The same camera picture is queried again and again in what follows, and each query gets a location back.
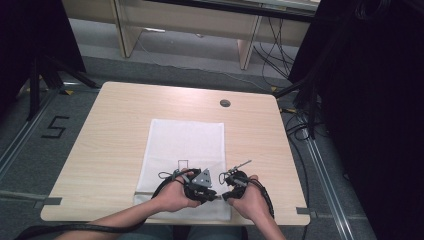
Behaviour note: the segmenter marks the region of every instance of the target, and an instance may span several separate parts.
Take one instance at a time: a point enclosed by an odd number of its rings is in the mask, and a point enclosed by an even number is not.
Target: table top
[[[230,101],[222,107],[221,100]],[[306,225],[306,207],[276,100],[271,95],[108,82],[103,85],[45,205],[46,221],[92,221],[133,205],[152,119],[222,122],[227,169],[248,159],[247,175],[266,187],[278,225]],[[250,225],[148,219],[148,223]]]

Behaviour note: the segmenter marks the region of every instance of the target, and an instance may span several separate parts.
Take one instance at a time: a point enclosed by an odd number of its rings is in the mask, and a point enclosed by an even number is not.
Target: white paper sheet
[[[188,168],[209,169],[212,190],[217,194],[229,190],[218,179],[226,171],[223,123],[153,119],[136,192],[154,192],[163,181],[158,173],[172,173],[179,168],[179,160],[187,160]],[[134,204],[150,198],[151,195],[135,195]],[[159,213],[151,218],[229,221],[231,209],[225,201],[215,200],[195,209]]]

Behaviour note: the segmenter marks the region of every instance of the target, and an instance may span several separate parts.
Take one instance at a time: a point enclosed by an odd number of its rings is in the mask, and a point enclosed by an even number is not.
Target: hole in table
[[[231,105],[231,102],[228,101],[227,99],[222,99],[219,104],[221,104],[221,106],[223,107],[229,107]]]

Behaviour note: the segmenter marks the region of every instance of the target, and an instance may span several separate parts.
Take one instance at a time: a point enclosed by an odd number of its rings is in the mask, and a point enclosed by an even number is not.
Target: black stand
[[[287,87],[277,93],[274,93],[275,98],[280,98],[294,90],[299,89],[299,93],[294,100],[296,108],[305,109],[308,107],[307,129],[309,136],[315,139],[314,122],[317,102],[317,86],[322,80],[324,74],[330,68],[334,59],[340,54],[345,46],[350,35],[350,24],[355,16],[355,10],[360,3],[360,0],[353,0],[347,9],[347,13],[341,18],[336,30],[333,32],[330,40],[325,45],[315,64],[312,66],[308,74],[301,80],[295,82],[290,87]]]
[[[40,108],[40,81],[39,75],[41,75],[46,82],[49,89],[59,89],[63,86],[63,81],[57,73],[58,69],[67,72],[75,79],[84,83],[90,88],[99,88],[97,84],[79,72],[75,71],[68,65],[59,61],[58,59],[39,56],[36,57],[31,63],[31,74],[30,74],[30,111],[28,121],[30,121]]]

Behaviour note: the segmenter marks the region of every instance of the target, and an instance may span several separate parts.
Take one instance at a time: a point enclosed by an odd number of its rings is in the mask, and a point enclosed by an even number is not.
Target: hand
[[[152,200],[158,201],[161,212],[176,212],[186,207],[195,208],[200,205],[199,201],[188,199],[184,194],[183,185],[184,179],[179,176],[178,181],[173,181],[167,184]]]
[[[256,175],[252,175],[250,179],[259,180],[258,176]],[[255,222],[256,219],[271,217],[265,199],[263,198],[258,187],[252,183],[247,185],[243,197],[240,199],[229,198],[228,203],[233,206],[241,216],[246,219],[250,219],[253,222]]]

